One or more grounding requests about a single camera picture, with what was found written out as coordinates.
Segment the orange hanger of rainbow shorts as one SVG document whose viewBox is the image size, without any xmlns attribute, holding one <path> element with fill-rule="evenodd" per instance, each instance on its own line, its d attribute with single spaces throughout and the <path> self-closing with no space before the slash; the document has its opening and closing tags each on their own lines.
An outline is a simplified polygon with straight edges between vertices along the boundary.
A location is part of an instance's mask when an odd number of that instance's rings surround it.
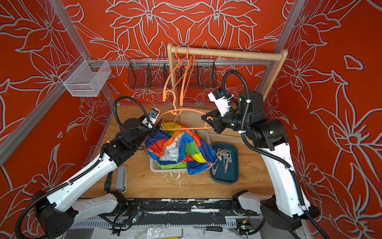
<svg viewBox="0 0 382 239">
<path fill-rule="evenodd" d="M 172 110 L 168 110 L 164 113 L 161 113 L 159 115 L 159 119 L 161 119 L 164 115 L 167 115 L 167 114 L 172 114 L 173 116 L 180 116 L 183 112 L 195 112 L 195 113 L 198 113 L 198 114 L 201 114 L 201 115 L 206 115 L 206 113 L 202 112 L 202 111 L 199 111 L 199 110 L 195 110 L 195 109 L 190 109 L 190 108 L 177 108 L 176 107 L 176 102 L 177 102 L 177 97 L 176 97 L 176 94 L 172 91 L 172 90 L 164 90 L 164 96 L 163 96 L 163 101 L 165 101 L 167 99 L 167 96 L 168 94 L 172 94 L 173 95 L 173 109 Z M 180 128 L 179 130 L 186 130 L 186 129 L 194 129 L 194 130 L 198 130 L 198 129 L 212 129 L 211 126 L 208 126 L 207 123 L 205 123 L 205 126 L 204 127 L 188 127 L 188 128 Z"/>
</svg>

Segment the rainbow striped shorts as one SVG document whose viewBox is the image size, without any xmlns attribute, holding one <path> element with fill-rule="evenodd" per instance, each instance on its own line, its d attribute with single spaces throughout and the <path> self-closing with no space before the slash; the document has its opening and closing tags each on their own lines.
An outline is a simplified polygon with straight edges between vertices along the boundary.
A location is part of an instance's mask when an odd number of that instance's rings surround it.
<svg viewBox="0 0 382 239">
<path fill-rule="evenodd" d="M 195 175 L 211 168 L 216 155 L 197 130 L 186 129 L 183 124 L 165 122 L 154 138 L 148 137 L 145 147 L 149 157 L 159 165 L 187 162 L 187 173 Z"/>
</svg>

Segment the lime green shorts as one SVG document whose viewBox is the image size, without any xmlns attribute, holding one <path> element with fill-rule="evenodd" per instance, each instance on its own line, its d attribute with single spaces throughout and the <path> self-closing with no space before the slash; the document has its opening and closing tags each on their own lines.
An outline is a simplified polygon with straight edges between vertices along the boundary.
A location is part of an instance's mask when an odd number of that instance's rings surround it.
<svg viewBox="0 0 382 239">
<path fill-rule="evenodd" d="M 180 162 L 177 164 L 160 165 L 161 169 L 183 169 L 187 168 L 187 162 Z"/>
</svg>

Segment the orange hanger of green shorts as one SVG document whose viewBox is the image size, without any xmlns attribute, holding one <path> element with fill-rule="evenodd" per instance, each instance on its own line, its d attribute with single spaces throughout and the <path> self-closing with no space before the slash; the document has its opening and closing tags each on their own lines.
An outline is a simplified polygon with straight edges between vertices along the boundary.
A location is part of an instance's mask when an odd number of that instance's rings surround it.
<svg viewBox="0 0 382 239">
<path fill-rule="evenodd" d="M 187 51 L 186 51 L 187 66 L 186 66 L 185 72 L 182 76 L 182 88 L 181 88 L 181 94 L 180 94 L 180 106 L 181 107 L 184 105 L 184 97 L 187 93 L 187 89 L 189 86 L 189 82 L 190 82 L 192 72 L 193 72 L 194 66 L 195 66 L 195 61 L 196 61 L 195 55 L 189 56 L 189 50 L 190 50 L 190 47 L 188 46 Z"/>
</svg>

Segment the orange clothes hanger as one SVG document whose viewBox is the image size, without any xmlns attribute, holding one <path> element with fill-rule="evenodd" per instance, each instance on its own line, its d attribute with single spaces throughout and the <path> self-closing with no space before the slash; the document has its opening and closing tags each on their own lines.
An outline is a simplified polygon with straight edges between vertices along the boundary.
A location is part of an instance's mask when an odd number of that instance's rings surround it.
<svg viewBox="0 0 382 239">
<path fill-rule="evenodd" d="M 167 100 L 167 95 L 169 93 L 172 93 L 174 96 L 174 99 L 176 100 L 178 98 L 178 92 L 177 92 L 177 85 L 178 81 L 176 78 L 176 70 L 180 69 L 183 66 L 183 62 L 186 60 L 186 58 L 180 58 L 178 57 L 177 50 L 179 46 L 175 47 L 175 50 L 173 50 L 173 44 L 168 43 L 167 44 L 167 54 L 168 54 L 168 60 L 169 60 L 169 75 L 167 80 L 165 81 L 165 85 L 163 88 L 162 93 L 162 101 L 165 102 Z"/>
</svg>

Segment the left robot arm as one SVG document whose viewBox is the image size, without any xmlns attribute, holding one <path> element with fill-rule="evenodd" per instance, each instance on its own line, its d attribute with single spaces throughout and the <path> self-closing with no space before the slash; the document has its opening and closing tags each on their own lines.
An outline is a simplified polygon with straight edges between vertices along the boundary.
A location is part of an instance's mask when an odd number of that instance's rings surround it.
<svg viewBox="0 0 382 239">
<path fill-rule="evenodd" d="M 143 112 L 139 118 L 130 118 L 121 122 L 117 113 L 120 100 L 135 102 Z M 111 192 L 106 196 L 87 202 L 79 202 L 79 197 L 105 175 L 117 169 L 135 155 L 148 137 L 154 137 L 160 128 L 160 110 L 152 108 L 146 112 L 133 97 L 122 96 L 113 104 L 113 113 L 119 126 L 114 139 L 100 148 L 99 155 L 87 166 L 60 185 L 45 192 L 38 191 L 19 216 L 15 225 L 15 236 L 25 239 L 22 223 L 30 211 L 43 228 L 43 239 L 54 239 L 63 235 L 70 227 L 83 219 L 113 212 L 125 200 L 121 193 Z"/>
</svg>

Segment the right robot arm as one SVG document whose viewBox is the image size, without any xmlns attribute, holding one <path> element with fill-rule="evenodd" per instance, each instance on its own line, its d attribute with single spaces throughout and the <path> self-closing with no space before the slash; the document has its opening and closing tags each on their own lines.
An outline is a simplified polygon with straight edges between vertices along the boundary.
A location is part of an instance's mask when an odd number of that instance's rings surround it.
<svg viewBox="0 0 382 239">
<path fill-rule="evenodd" d="M 308 220 L 317 231 L 328 239 L 329 235 L 315 220 L 320 211 L 305 196 L 296 170 L 292 164 L 289 138 L 284 125 L 278 119 L 267 119 L 263 95 L 250 90 L 245 78 L 236 70 L 228 71 L 221 88 L 210 94 L 217 109 L 202 115 L 215 133 L 229 128 L 240 134 L 243 143 L 263 158 L 274 195 L 268 199 L 256 199 L 248 191 L 238 194 L 240 207 L 262 215 L 262 223 L 288 231 L 297 238 L 295 230 Z"/>
</svg>

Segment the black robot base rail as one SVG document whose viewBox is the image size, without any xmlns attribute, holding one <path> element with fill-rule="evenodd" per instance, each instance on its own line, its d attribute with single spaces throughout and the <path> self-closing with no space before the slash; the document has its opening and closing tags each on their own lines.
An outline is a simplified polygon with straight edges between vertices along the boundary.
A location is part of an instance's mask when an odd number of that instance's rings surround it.
<svg viewBox="0 0 382 239">
<path fill-rule="evenodd" d="M 111 213 L 110 219 L 132 219 L 142 212 L 135 225 L 216 225 L 236 226 L 247 218 L 257 219 L 259 214 L 244 210 L 232 198 L 130 198 Z"/>
</svg>

